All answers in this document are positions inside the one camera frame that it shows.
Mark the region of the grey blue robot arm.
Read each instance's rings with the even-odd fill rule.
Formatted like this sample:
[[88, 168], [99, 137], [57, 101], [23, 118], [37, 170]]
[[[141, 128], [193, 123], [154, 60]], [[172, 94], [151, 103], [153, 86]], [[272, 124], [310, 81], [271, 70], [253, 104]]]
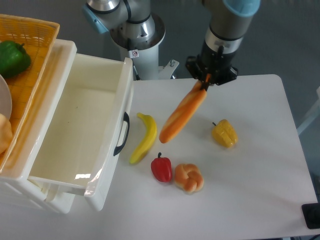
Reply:
[[[201, 0], [195, 10], [173, 20], [202, 44], [197, 55], [186, 58], [185, 67], [203, 89], [237, 78], [239, 71], [232, 60], [260, 5], [258, 0]], [[166, 28], [149, 0], [88, 0], [82, 11], [98, 33], [110, 34], [122, 58], [132, 60], [135, 80], [173, 75], [178, 66], [173, 60], [159, 66]]]

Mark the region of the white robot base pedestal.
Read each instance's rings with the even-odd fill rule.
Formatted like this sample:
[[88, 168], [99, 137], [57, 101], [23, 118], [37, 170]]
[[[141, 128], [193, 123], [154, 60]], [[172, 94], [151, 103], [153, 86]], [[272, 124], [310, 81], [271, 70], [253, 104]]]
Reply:
[[110, 31], [120, 57], [133, 61], [136, 80], [167, 80], [174, 77], [180, 62], [171, 59], [159, 65], [159, 46], [165, 38], [166, 29], [162, 19], [155, 13], [141, 23], [124, 22]]

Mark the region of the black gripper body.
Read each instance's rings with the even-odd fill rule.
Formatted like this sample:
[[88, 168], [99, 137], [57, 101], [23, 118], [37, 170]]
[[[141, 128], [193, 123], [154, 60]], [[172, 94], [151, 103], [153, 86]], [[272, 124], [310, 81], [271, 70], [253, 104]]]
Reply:
[[200, 54], [188, 56], [185, 66], [194, 79], [206, 78], [211, 74], [210, 85], [223, 85], [234, 81], [238, 77], [238, 69], [232, 66], [232, 60], [236, 52], [225, 53], [222, 45], [217, 50], [211, 49], [207, 43], [203, 43]]

